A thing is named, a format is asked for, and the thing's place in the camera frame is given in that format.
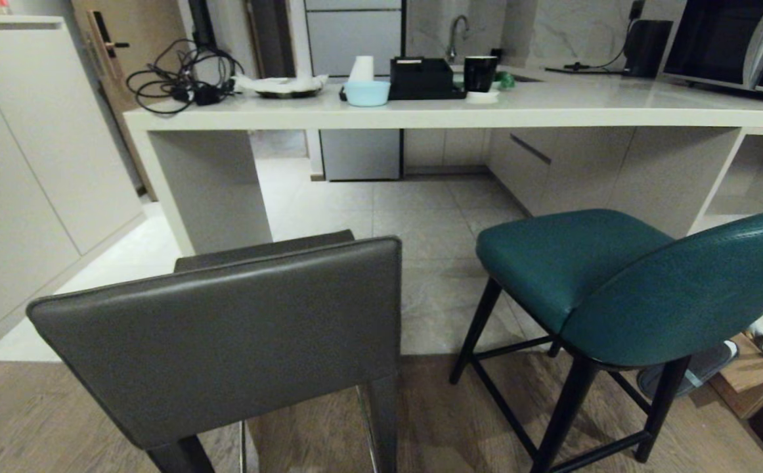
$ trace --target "wooden floor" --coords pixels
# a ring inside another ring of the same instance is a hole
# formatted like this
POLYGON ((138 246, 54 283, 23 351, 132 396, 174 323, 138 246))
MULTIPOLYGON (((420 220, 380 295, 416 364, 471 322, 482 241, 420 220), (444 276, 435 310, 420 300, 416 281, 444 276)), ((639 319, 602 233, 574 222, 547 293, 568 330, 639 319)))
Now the wooden floor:
MULTIPOLYGON (((399 471, 526 471, 531 459, 472 373, 447 382, 452 357, 405 357, 399 400, 399 471)), ((570 357, 514 353, 484 362, 538 441, 556 404, 570 357)), ((642 427, 643 413, 601 376, 568 437, 563 457, 642 427)), ((263 473, 372 471, 355 390, 253 419, 263 473)), ((218 473, 240 471, 240 425, 201 436, 218 473)), ((0 363, 0 473, 154 472, 58 363, 0 363)), ((647 464, 630 452, 582 471, 763 472, 763 451, 705 386, 674 403, 647 464)))

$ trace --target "kitchen island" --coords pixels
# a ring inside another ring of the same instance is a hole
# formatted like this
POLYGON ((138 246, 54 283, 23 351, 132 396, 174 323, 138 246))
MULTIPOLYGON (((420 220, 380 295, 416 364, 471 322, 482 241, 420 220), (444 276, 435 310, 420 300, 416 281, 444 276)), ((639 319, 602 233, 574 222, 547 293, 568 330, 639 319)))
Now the kitchen island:
POLYGON ((126 118, 183 254, 270 242, 250 141, 239 133, 247 129, 493 129, 487 165, 533 215, 605 207, 674 237, 699 226, 733 162, 750 164, 733 185, 763 192, 763 99, 513 72, 540 81, 517 84, 496 104, 357 108, 328 86, 310 99, 244 95, 172 117, 136 110, 126 118))

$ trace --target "teal leather bar stool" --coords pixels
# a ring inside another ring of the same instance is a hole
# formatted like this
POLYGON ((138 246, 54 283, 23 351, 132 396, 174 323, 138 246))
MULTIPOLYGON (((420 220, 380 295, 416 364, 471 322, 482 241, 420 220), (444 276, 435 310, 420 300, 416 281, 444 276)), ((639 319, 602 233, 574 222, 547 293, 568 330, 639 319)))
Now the teal leather bar stool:
POLYGON ((466 365, 489 390, 525 449, 531 473, 576 470, 638 444, 646 462, 691 353, 720 344, 763 315, 763 214, 681 240, 613 210, 582 210, 484 230, 489 272, 450 382, 466 365), (474 353, 502 291, 548 333, 474 353), (480 361, 551 342, 574 357, 540 446, 535 446, 480 361), (652 404, 618 371, 665 364, 652 404), (553 465, 596 374, 606 371, 648 414, 642 431, 553 465))

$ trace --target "chair backrest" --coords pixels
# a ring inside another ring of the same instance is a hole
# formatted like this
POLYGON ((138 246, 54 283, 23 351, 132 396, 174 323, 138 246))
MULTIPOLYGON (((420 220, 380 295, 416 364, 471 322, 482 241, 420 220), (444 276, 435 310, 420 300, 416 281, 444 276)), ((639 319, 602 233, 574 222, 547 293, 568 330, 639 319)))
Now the chair backrest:
POLYGON ((396 372, 401 242, 323 246, 36 300, 28 317, 153 449, 396 372))
POLYGON ((663 246, 586 297, 561 331, 613 365, 667 362, 763 315, 763 214, 663 246))

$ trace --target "light blue bowl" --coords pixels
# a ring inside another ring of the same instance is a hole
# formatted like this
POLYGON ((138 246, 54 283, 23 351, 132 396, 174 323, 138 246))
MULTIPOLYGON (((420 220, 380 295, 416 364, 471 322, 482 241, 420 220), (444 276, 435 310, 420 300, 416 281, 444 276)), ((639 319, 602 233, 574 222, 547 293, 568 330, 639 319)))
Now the light blue bowl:
POLYGON ((346 101, 357 107, 378 107, 387 104, 390 83, 383 81, 355 81, 343 84, 346 101))

